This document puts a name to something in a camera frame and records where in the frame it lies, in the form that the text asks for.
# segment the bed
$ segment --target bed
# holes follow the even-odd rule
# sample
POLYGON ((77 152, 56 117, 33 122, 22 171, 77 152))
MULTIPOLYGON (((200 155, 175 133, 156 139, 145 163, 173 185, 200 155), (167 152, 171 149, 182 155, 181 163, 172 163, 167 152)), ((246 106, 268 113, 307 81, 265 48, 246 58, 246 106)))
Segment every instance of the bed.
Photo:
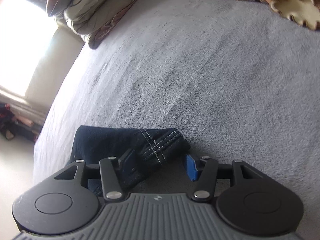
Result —
MULTIPOLYGON (((176 127, 197 155, 243 159, 296 192, 298 232, 318 239, 319 47, 319 32, 263 4, 138 0, 65 78, 35 145, 34 183, 64 167, 80 125, 176 127)), ((159 172, 140 190, 191 185, 178 162, 159 172)))

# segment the window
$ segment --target window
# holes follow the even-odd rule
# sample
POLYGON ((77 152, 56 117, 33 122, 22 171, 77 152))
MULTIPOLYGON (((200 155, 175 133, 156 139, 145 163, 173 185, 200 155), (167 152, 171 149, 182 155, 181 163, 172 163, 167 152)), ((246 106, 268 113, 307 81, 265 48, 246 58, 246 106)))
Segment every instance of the window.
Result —
POLYGON ((25 96, 57 28, 46 12, 26 0, 4 0, 0 4, 1 86, 25 96))

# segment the white wall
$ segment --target white wall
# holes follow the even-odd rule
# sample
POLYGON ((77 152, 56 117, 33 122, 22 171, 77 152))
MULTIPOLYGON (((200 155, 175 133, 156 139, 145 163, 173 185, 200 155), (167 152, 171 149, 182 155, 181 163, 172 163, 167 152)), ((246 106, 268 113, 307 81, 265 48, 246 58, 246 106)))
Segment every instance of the white wall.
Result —
POLYGON ((60 86, 84 43, 65 27, 59 27, 49 48, 39 61, 26 92, 26 100, 49 110, 60 86))
POLYGON ((12 217, 13 201, 32 187, 34 143, 23 137, 7 141, 0 135, 0 238, 19 233, 12 217))

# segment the circular cap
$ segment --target circular cap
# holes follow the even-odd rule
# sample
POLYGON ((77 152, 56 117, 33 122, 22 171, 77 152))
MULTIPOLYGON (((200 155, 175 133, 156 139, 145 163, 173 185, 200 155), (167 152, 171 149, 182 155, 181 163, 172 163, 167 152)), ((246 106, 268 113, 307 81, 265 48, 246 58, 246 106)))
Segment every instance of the circular cap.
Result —
POLYGON ((39 197, 35 206, 41 213, 53 215, 68 210, 72 205, 72 199, 62 193, 49 193, 39 197))
POLYGON ((196 198, 204 199, 204 198, 210 197, 210 193, 208 191, 205 191, 205 190, 198 190, 198 191, 196 191, 194 193, 194 196, 196 198))
POLYGON ((107 193, 106 197, 109 199, 118 199, 122 197, 122 193, 119 191, 110 191, 107 193))
POLYGON ((254 236, 294 232, 303 216, 300 198, 271 179, 248 179, 230 187, 217 198, 216 209, 227 224, 254 236))

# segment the gray blanket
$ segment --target gray blanket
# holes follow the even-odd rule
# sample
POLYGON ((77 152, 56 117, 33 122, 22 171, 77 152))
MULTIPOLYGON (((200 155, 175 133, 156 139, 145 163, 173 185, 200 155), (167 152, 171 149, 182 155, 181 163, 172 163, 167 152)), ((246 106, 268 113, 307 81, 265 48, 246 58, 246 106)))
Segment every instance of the gray blanket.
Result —
MULTIPOLYGON (((82 124, 176 127, 198 155, 243 159, 296 192, 299 233, 319 239, 319 47, 319 32, 264 4, 138 0, 70 70, 36 143, 34 181, 65 165, 82 124)), ((160 173, 137 190, 192 186, 179 164, 160 173)))

